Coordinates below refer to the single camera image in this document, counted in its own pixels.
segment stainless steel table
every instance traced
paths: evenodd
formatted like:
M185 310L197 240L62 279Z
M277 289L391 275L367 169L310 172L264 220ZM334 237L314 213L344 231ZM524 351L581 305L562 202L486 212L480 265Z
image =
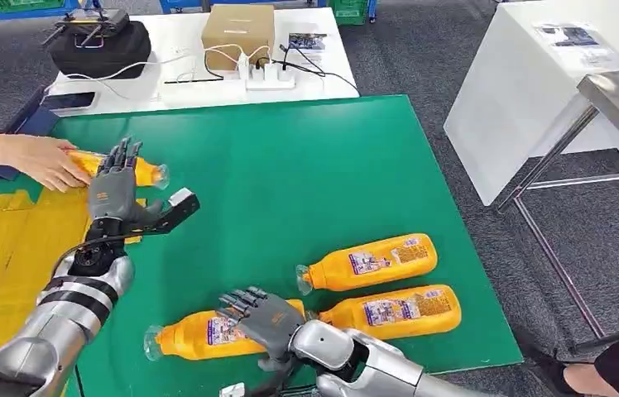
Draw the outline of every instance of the stainless steel table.
M607 335L604 332L594 314L585 303L585 300L578 292L578 289L575 287L575 284L563 267L563 264L561 264L560 260L556 256L555 251L546 240L544 233L541 231L538 224L533 219L531 213L522 201L522 195L527 190L548 189L559 186L570 186L573 184L594 184L619 180L619 174L614 174L537 182L537 179L548 168L553 159L559 155L599 113L606 116L619 130L619 71L589 74L583 78L580 84L578 84L578 90L589 101L589 106L560 137L553 148L551 148L551 150L541 158L534 169L531 170L531 172L529 172L529 174L524 177L524 179L499 204L497 211L501 213L511 204L516 206L526 220L526 224L529 226L529 229L531 229L534 233L536 241L541 245L541 248L544 250L549 262L565 284L565 287L572 296L575 305L578 309L580 309L580 313L592 329L596 340L581 343L573 347L574 350L580 352L619 340L619 332L611 335Z

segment green crate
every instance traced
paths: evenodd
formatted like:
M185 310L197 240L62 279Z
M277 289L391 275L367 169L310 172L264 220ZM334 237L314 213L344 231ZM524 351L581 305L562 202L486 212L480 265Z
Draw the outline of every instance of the green crate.
M368 0L329 0L338 25L363 25L366 23Z
M0 0L0 12L18 12L60 8L64 0Z

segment black case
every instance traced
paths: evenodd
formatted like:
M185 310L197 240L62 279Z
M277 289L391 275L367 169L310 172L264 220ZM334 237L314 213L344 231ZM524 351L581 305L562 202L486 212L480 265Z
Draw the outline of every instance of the black case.
M105 38L101 48L78 48L85 36L62 35L49 46L49 54L63 74L84 74L99 79L115 74L125 66L148 60L151 53L149 31L141 22L129 22L119 34ZM100 38L94 37L88 45L98 45ZM142 74L145 65L134 66L113 79L135 79Z

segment white desk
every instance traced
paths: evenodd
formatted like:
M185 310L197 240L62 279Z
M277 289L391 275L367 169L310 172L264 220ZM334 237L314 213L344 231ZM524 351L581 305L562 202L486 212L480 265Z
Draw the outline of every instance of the white desk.
M137 79L110 79L105 81L122 96L118 97L100 83L84 80L69 80L63 74L57 76L57 84L51 94L99 93L96 103L89 109L69 112L68 115L101 114L114 112L139 112L176 108L200 108L208 106L233 105L242 103L265 103L301 101L311 99L355 98L355 89L341 79L327 76L322 78L309 73L292 70L296 86L291 90L247 91L238 74L220 72L224 81L164 84L175 81L181 73L195 70L195 79L210 76L204 69L204 55L200 40L207 13L171 14L155 16L132 16L133 21L142 22L151 37L150 62L171 60L183 54L194 54L165 65L146 65ZM330 8L303 8L295 10L276 10L276 42L273 59L282 59L284 53L280 44L287 46L288 33L325 33L326 49L321 53L319 66L324 71L342 75L354 83L351 67L343 49L341 36ZM288 61L300 64L301 55L296 51L288 54Z
M619 53L619 0L497 8L444 124L485 205L528 158L546 153L588 104L576 89L585 72L564 67L534 30L541 22L588 23ZM608 148L619 150L619 131L600 115L565 152Z

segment yellow fabric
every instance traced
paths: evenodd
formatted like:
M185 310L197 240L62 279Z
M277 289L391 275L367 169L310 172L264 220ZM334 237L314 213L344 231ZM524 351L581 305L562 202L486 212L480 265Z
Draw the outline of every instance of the yellow fabric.
M71 189L63 194L44 189L36 204L23 190L0 194L0 346L34 309L55 261L83 241L90 225L87 192ZM146 204L145 199L137 202Z

